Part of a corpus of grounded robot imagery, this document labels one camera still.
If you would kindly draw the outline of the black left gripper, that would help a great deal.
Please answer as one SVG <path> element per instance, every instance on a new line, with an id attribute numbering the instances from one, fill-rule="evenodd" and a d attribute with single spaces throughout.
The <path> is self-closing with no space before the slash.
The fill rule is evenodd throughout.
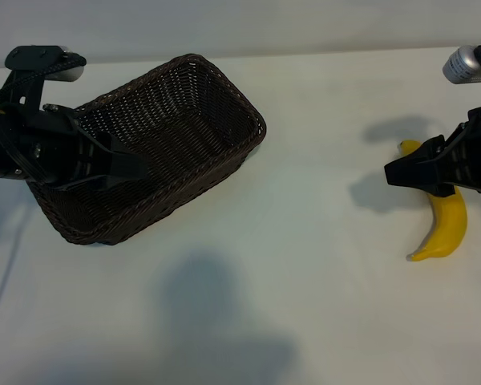
<path id="1" fill-rule="evenodd" d="M 11 178 L 60 189 L 110 189 L 147 176 L 146 160 L 109 132 L 97 139 L 75 111 L 48 104 L 35 111 L 11 106 Z"/>

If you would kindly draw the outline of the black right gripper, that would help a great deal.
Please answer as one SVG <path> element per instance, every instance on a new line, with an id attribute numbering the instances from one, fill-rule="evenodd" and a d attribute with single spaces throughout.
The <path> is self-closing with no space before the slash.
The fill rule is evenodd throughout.
<path id="1" fill-rule="evenodd" d="M 429 160 L 438 155 L 437 166 Z M 435 197 L 449 197 L 454 186 L 481 193 L 481 107 L 467 113 L 445 142 L 444 135 L 424 142 L 403 140 L 400 157 L 384 167 L 389 185 L 414 188 Z"/>

